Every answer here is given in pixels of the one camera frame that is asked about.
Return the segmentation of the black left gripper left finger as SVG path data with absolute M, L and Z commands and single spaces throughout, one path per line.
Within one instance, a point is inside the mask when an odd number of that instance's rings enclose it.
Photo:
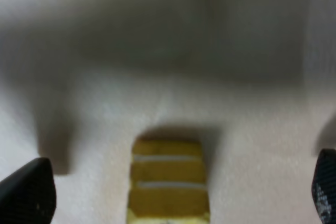
M 50 159 L 36 158 L 1 181 L 1 223 L 52 222 L 57 205 Z

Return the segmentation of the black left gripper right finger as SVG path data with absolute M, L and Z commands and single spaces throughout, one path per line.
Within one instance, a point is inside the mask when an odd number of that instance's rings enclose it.
M 335 149 L 320 151 L 311 192 L 321 222 L 335 224 Z

